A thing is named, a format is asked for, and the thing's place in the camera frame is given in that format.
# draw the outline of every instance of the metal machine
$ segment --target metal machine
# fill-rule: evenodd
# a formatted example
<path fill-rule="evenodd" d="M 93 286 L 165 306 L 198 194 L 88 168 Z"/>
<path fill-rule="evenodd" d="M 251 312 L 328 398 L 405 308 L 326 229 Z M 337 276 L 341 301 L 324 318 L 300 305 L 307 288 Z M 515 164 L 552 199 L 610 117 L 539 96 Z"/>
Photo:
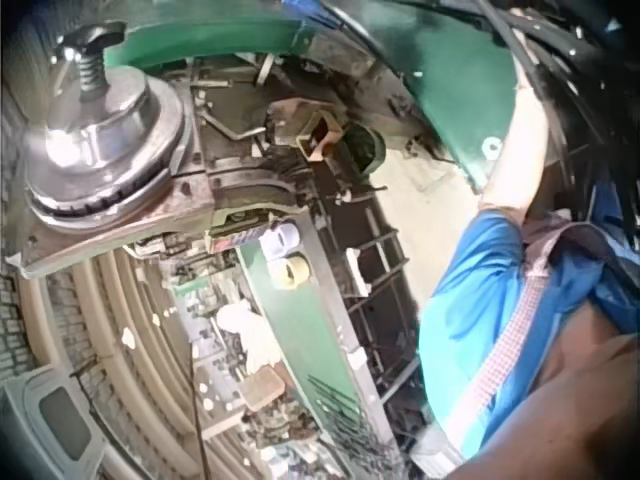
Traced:
<path fill-rule="evenodd" d="M 216 33 L 229 45 L 209 48 L 216 56 L 199 54 L 204 46 L 195 30 L 192 37 L 180 32 L 172 40 L 184 45 L 182 51 L 171 48 L 157 22 L 120 4 L 102 16 L 134 18 L 128 40 L 120 21 L 85 25 L 58 38 L 49 113 L 43 131 L 26 136 L 23 154 L 28 208 L 19 217 L 21 228 L 15 228 L 21 234 L 12 259 L 23 275 L 42 276 L 164 233 L 211 229 L 214 250 L 237 246 L 270 221 L 310 205 L 314 162 L 326 161 L 333 172 L 335 198 L 350 199 L 367 167 L 380 161 L 374 157 L 380 156 L 376 149 L 384 151 L 383 137 L 411 148 L 426 146 L 436 157 L 446 144 L 472 186 L 482 188 L 506 133 L 513 69 L 507 50 L 484 43 L 482 30 L 493 24 L 474 2 L 375 2 L 370 16 L 363 15 L 361 2 L 288 3 L 276 10 L 262 2 L 229 7 L 225 22 L 232 30 Z M 176 18 L 167 8 L 156 18 L 164 19 L 165 29 L 208 13 L 197 2 Z M 413 33 L 392 35 L 393 22 L 416 13 L 430 20 L 414 21 Z M 575 19 L 572 24 L 580 28 L 572 33 L 549 12 L 530 14 L 500 18 L 527 33 L 540 58 L 538 74 L 554 117 L 549 161 L 561 167 L 559 206 L 571 208 L 576 219 L 589 218 L 596 179 L 609 175 L 618 185 L 617 221 L 633 243 L 635 64 L 620 52 L 604 55 L 611 47 L 584 38 Z M 249 35 L 252 21 L 266 26 L 276 20 L 302 28 L 293 32 L 292 43 L 270 34 L 260 50 L 272 53 L 234 55 L 243 51 L 239 35 Z M 429 46 L 438 35 L 459 44 L 447 47 L 449 64 L 424 69 L 426 60 L 441 61 Z M 423 50 L 405 60 L 394 57 L 403 46 L 416 48 L 410 38 Z M 246 40 L 244 47 L 258 48 L 255 35 Z M 139 64 L 147 73 L 105 67 L 105 49 L 108 63 Z M 110 56 L 112 49 L 117 53 Z M 474 83 L 490 85 L 478 87 L 481 95 L 444 84 L 450 77 L 437 71 L 455 67 L 462 60 L 454 54 L 459 50 L 483 55 L 474 63 Z M 602 68 L 594 70 L 589 58 Z M 437 97 L 453 91 L 466 115 L 456 116 L 453 105 Z M 609 131 L 606 124 L 612 125 Z M 344 141 L 353 125 L 369 132 L 368 149 Z M 598 161 L 603 155 L 615 160 Z M 366 186 L 360 194 L 367 194 Z"/>
<path fill-rule="evenodd" d="M 20 138 L 24 185 L 5 230 L 27 278 L 121 246 L 137 258 L 188 256 L 202 235 L 208 259 L 322 201 L 370 199 L 367 176 L 387 148 L 453 162 L 480 192 L 514 106 L 505 25 L 539 59 L 529 73 L 552 126 L 553 207 L 590 220 L 610 195 L 612 232 L 638 247 L 640 70 L 622 36 L 575 8 L 536 2 L 520 17 L 453 0 L 95 3 L 48 31 L 48 84 L 13 57 L 22 66 L 3 71 L 33 125 Z M 328 398 L 318 405 L 346 455 L 380 457 L 391 471 L 384 445 L 362 435 L 366 422 L 342 416 L 330 385 L 305 382 Z M 279 429 L 298 416 L 285 410 L 245 419 L 255 443 L 289 434 Z M 403 453 L 417 442 L 413 418 L 395 421 Z"/>

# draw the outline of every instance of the machine parts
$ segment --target machine parts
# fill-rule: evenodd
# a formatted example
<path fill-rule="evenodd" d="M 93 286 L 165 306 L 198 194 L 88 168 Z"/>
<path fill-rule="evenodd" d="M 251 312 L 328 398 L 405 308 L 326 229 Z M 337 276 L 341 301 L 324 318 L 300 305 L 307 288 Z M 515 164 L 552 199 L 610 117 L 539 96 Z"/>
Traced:
<path fill-rule="evenodd" d="M 342 127 L 333 115 L 318 110 L 296 137 L 296 144 L 307 160 L 321 162 L 332 153 L 342 134 Z"/>
<path fill-rule="evenodd" d="M 53 228 L 101 229 L 166 192 L 182 103 L 140 70 L 105 71 L 103 50 L 121 43 L 124 32 L 123 22 L 88 25 L 58 45 L 79 78 L 53 99 L 44 151 L 33 149 L 26 168 L 31 208 Z"/>

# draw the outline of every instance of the brick wall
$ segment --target brick wall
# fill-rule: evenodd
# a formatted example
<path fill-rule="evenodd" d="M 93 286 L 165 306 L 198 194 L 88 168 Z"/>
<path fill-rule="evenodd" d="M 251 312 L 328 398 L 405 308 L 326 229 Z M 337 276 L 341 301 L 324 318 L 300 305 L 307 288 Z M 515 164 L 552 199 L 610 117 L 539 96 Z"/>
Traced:
<path fill-rule="evenodd" d="M 13 138 L 20 138 L 25 122 L 11 96 L 2 89 L 2 150 L 0 152 L 0 381 L 36 367 L 27 342 L 16 272 L 6 263 L 6 223 L 9 189 L 15 178 L 18 149 Z"/>
<path fill-rule="evenodd" d="M 90 364 L 88 362 L 95 357 L 95 352 L 80 311 L 70 269 L 49 275 L 47 286 L 62 343 L 73 368 L 79 370 Z M 115 436 L 154 478 L 180 478 L 140 431 L 100 363 L 83 372 L 78 380 Z"/>

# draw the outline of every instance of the rusty metal part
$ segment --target rusty metal part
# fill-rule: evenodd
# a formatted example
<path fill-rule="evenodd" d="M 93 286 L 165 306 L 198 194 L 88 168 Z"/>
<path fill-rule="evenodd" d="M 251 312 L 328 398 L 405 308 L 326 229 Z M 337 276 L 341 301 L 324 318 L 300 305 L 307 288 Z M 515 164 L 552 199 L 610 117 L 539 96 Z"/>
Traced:
<path fill-rule="evenodd" d="M 188 182 L 190 196 L 181 191 Z M 133 217 L 123 218 L 109 230 L 71 235 L 52 229 L 35 215 L 28 222 L 27 238 L 20 253 L 10 263 L 25 278 L 47 275 L 85 258 L 100 255 L 123 244 L 129 244 L 164 232 L 205 231 L 213 224 L 216 201 L 205 174 L 191 175 L 171 182 L 168 191 L 158 196 Z"/>
<path fill-rule="evenodd" d="M 319 110 L 330 112 L 340 125 L 347 120 L 346 109 L 340 104 L 304 97 L 272 102 L 269 105 L 268 118 L 272 125 L 272 141 L 276 145 L 297 147 L 297 138 Z"/>
<path fill-rule="evenodd" d="M 307 160 L 321 162 L 332 154 L 343 133 L 342 127 L 331 113 L 318 110 L 296 137 L 296 145 Z"/>

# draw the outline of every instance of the black wire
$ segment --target black wire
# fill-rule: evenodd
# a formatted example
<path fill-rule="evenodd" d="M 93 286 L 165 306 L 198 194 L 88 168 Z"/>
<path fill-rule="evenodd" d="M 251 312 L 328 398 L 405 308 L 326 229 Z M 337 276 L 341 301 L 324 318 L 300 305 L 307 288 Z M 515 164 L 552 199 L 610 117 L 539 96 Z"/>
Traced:
<path fill-rule="evenodd" d="M 545 87 L 545 83 L 540 76 L 540 70 L 538 66 L 533 63 L 531 57 L 527 53 L 526 49 L 516 37 L 516 34 L 513 32 L 509 24 L 500 16 L 498 10 L 491 5 L 487 0 L 475 0 L 478 8 L 482 11 L 486 19 L 491 23 L 491 26 L 498 32 L 504 43 L 507 44 L 509 50 L 514 57 L 520 62 L 522 65 L 522 69 L 527 75 L 527 79 L 531 84 L 538 100 L 541 102 L 545 102 L 549 99 L 549 95 L 547 92 L 547 88 Z"/>

